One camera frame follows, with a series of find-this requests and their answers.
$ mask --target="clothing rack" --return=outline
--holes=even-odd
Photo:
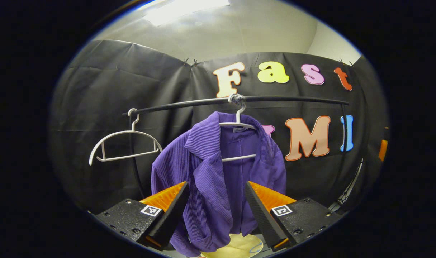
[[[338,101],[338,100],[331,100],[331,99],[322,99],[322,98],[310,98],[310,97],[286,97],[286,96],[243,96],[244,102],[256,102],[256,101],[302,101],[302,102],[317,102],[317,103],[328,103],[328,104],[338,104],[341,105],[342,115],[344,117],[344,151],[342,153],[342,159],[341,159],[341,165],[339,168],[339,172],[337,173],[337,176],[335,178],[335,181],[333,183],[332,188],[336,186],[336,184],[339,181],[339,176],[341,175],[341,171],[343,170],[344,163],[345,163],[345,157],[347,152],[347,116],[344,109],[344,106],[349,106],[349,103],[347,101]],[[214,99],[203,99],[203,100],[195,100],[195,101],[184,101],[184,102],[178,102],[178,103],[172,103],[172,104],[166,104],[161,106],[154,106],[154,107],[148,107],[143,109],[134,110],[131,113],[131,117],[129,119],[130,123],[132,123],[133,116],[141,113],[149,113],[154,111],[162,111],[162,110],[168,110],[168,109],[175,109],[175,108],[187,108],[190,106],[203,106],[203,105],[211,105],[211,104],[222,104],[222,103],[228,103],[228,98],[214,98]],[[131,151],[133,154],[133,142],[132,138],[130,138],[130,145],[131,145]],[[140,192],[143,196],[143,191],[141,189],[141,182],[138,175],[138,169],[136,165],[136,159],[133,157],[133,169],[134,173],[136,175],[137,180],[139,181],[139,188]]]

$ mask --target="black backdrop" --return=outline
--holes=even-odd
[[[57,78],[98,30],[90,26],[125,3],[0,1],[0,257],[147,255],[76,209],[46,152],[47,106]],[[436,257],[436,126],[428,126],[436,121],[436,87],[418,70],[436,64],[436,1],[297,4],[345,35],[374,64],[393,130],[372,192],[328,234],[287,256]],[[436,74],[436,65],[430,68]],[[13,155],[20,144],[26,151]]]
[[[290,80],[286,83],[264,83],[257,75],[262,62],[279,62],[285,67]],[[49,156],[64,189],[82,209],[100,213],[124,198],[141,199],[129,159],[88,165],[90,152],[104,136],[129,129],[128,116],[121,113],[130,108],[148,108],[180,101],[216,98],[218,81],[215,69],[242,62],[241,83],[235,86],[242,95],[283,95],[326,98],[348,101],[346,115],[354,118],[352,142],[354,148],[346,152],[342,165],[343,124],[341,106],[314,102],[252,102],[247,104],[248,114],[262,124],[275,127],[271,137],[282,150],[290,152],[290,129],[285,121],[303,118],[310,130],[319,116],[329,116],[327,155],[302,157],[285,161],[287,169],[286,194],[295,199],[311,197],[326,207],[336,201],[354,179],[360,161],[364,159],[361,178],[366,183],[354,187],[357,196],[369,190],[380,173],[378,158],[384,126],[389,126],[385,98],[381,86],[372,77],[372,69],[363,58],[355,65],[297,53],[246,53],[196,64],[184,62],[154,49],[116,40],[92,41],[65,69],[51,103],[49,128]],[[311,85],[301,70],[303,64],[315,64],[325,79],[323,85]],[[349,77],[353,90],[345,90],[334,69],[341,67]],[[366,101],[365,87],[374,99]],[[379,105],[380,110],[368,110]],[[150,134],[165,147],[197,122],[214,111],[236,112],[230,104],[186,107],[142,114],[136,130]],[[374,139],[369,130],[374,130]],[[146,152],[152,142],[136,137],[136,153]],[[131,154],[128,135],[113,137],[105,142],[107,157]],[[157,154],[136,158],[144,196],[151,195],[151,164]]]

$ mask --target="jacket sleeve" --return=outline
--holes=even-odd
[[[166,180],[165,171],[163,171],[162,168],[157,168],[156,165],[153,164],[151,171],[151,193],[156,194],[173,185],[173,183]],[[177,229],[170,239],[170,243],[173,245],[175,250],[182,255],[187,257],[197,257],[200,255],[200,251],[191,244],[187,233],[183,229],[183,224],[184,220],[181,219],[178,223]]]
[[[285,169],[285,159],[280,150],[274,155],[274,191],[281,194],[285,194],[286,191],[286,169]]]

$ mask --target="white ceiling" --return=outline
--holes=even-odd
[[[354,63],[360,53],[316,18],[278,0],[229,0],[160,26],[143,16],[173,0],[125,14],[94,39],[141,44],[180,60],[198,62],[246,52],[294,52]]]

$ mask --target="orange letter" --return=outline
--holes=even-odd
[[[217,98],[225,98],[229,97],[232,93],[237,93],[237,89],[232,88],[231,82],[234,82],[235,85],[241,84],[241,74],[234,71],[232,75],[229,75],[229,72],[235,69],[243,71],[245,70],[245,65],[242,62],[237,62],[213,71],[213,74],[218,78]]]
[[[285,157],[285,160],[299,160],[302,157],[299,152],[299,145],[301,145],[305,157],[310,156],[311,153],[314,157],[330,153],[330,149],[328,149],[328,127],[330,122],[329,116],[319,116],[311,133],[302,118],[288,119],[285,125],[290,128],[291,142],[290,153]]]
[[[347,73],[343,72],[340,67],[334,69],[334,72],[339,76],[339,80],[341,80],[342,86],[346,90],[352,90],[352,85],[347,82]]]

